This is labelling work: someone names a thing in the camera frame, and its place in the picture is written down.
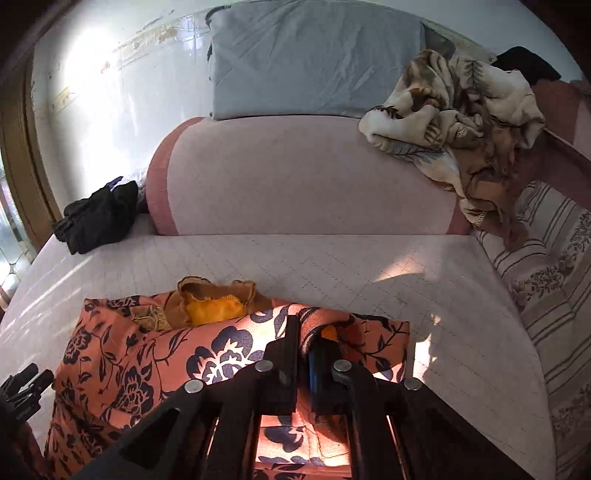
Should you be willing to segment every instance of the striped fabric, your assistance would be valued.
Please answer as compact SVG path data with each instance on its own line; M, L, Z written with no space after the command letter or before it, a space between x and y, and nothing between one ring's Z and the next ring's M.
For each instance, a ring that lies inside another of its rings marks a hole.
M476 236L540 356L562 480L591 441L591 213L543 182L527 186L516 213L530 233L517 252Z

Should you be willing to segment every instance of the bolt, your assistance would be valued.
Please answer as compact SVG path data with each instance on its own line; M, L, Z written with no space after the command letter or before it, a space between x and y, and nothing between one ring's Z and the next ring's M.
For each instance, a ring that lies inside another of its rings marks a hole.
M260 373L269 372L273 370L273 362L270 360L259 360L255 363L255 370Z
M201 380L189 380L185 383L185 392L199 393L203 390L203 382Z
M351 370L351 362L349 362L348 360L337 360L334 364L333 364L333 368L337 371L337 372L348 372L349 370Z
M407 390L418 390L423 386L423 382L421 382L418 378L405 378L404 379L404 387Z

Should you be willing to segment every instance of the floral blanket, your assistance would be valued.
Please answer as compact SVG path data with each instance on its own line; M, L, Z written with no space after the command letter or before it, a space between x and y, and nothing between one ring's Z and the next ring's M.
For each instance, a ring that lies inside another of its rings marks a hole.
M543 127L521 72L447 61L433 50L417 55L384 104L359 122L372 145L453 188L465 217L513 250L527 237L512 212L515 150L531 148Z
M283 304L193 328L146 328L171 298L174 292L85 301L53 386L45 449L50 477L69 478L186 381L224 381L261 359L267 343L284 335L288 315L300 320L304 357L311 340L333 325L345 358L382 379L404 375L407 322ZM299 395L293 415L263 417L255 468L258 480L350 477L343 426L333 417L316 419Z

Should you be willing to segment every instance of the beige floral blanket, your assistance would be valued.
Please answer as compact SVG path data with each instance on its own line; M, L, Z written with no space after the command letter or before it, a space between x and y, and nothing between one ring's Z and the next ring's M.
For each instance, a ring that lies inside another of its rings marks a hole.
M466 218L511 250L527 237L512 214L515 152L531 148L543 127L521 72L447 61L433 50L415 57L384 104L359 122L372 145L453 188Z

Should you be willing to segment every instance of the dark gray cushion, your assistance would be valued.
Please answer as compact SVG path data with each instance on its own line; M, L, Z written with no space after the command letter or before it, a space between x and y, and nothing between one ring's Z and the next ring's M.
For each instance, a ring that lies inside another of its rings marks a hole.
M418 17L348 1L272 0L215 9L213 118L361 118L424 46Z

